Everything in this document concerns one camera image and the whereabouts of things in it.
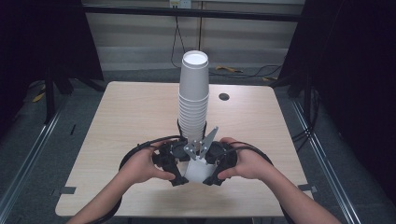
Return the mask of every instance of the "stacked cup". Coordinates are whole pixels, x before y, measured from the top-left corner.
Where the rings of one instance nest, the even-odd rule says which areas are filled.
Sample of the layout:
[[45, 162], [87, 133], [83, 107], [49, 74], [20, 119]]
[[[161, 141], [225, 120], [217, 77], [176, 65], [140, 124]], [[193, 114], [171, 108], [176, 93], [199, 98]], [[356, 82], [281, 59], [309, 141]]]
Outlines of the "stacked cup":
[[178, 124], [189, 142], [203, 138], [209, 99], [207, 55], [198, 50], [184, 54], [178, 88]]

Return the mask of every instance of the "table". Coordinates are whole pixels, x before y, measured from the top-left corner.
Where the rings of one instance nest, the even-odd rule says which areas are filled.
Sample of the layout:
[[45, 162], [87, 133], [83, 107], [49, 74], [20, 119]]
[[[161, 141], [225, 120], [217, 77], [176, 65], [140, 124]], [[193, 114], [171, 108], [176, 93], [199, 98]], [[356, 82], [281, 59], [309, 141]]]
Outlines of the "table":
[[[56, 214], [73, 216], [117, 173], [122, 157], [138, 143], [178, 134], [178, 84], [111, 82], [67, 180], [74, 194], [61, 196]], [[304, 171], [290, 139], [273, 89], [261, 86], [210, 85], [207, 130], [215, 140], [231, 136], [263, 150], [295, 185]], [[230, 99], [220, 100], [227, 93]], [[123, 196], [120, 217], [277, 217], [283, 216], [274, 194], [259, 180], [227, 179], [218, 186], [188, 183], [172, 187], [150, 179]]]

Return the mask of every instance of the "wall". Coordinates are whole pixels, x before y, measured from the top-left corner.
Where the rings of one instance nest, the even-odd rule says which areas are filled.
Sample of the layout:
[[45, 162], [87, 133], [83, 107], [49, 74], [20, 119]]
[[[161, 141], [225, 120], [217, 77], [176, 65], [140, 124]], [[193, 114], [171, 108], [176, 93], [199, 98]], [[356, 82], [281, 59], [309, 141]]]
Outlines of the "wall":
[[[260, 13], [300, 14], [301, 0], [193, 1], [192, 8]], [[87, 4], [130, 7], [169, 7], [169, 1], [85, 0]], [[104, 70], [166, 68], [171, 64], [176, 18], [164, 16], [110, 15], [87, 13], [92, 35]], [[229, 19], [178, 18], [186, 50], [200, 49], [208, 54], [212, 66], [262, 66], [282, 63], [295, 22], [246, 21]], [[176, 38], [174, 62], [183, 54]]]

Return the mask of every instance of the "electrical outlet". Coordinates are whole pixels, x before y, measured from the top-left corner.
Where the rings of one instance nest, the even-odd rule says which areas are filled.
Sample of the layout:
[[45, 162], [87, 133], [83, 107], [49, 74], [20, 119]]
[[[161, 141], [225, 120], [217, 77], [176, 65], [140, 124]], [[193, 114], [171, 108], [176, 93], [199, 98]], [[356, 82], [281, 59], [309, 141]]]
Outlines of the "electrical outlet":
[[191, 0], [169, 0], [170, 8], [191, 8]]

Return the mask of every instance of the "horizontal bar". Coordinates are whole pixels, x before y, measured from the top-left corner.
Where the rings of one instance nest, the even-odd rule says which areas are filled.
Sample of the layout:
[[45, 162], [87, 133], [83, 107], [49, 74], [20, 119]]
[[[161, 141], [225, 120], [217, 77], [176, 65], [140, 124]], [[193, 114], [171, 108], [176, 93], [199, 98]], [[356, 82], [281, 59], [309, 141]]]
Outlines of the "horizontal bar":
[[83, 10], [89, 13], [152, 15], [152, 16], [178, 16], [198, 18], [238, 19], [252, 21], [301, 21], [317, 20], [292, 14], [268, 14], [253, 12], [218, 11], [202, 9], [168, 8], [168, 7], [115, 7], [96, 4], [61, 5], [61, 4], [33, 4], [31, 7], [43, 10]]

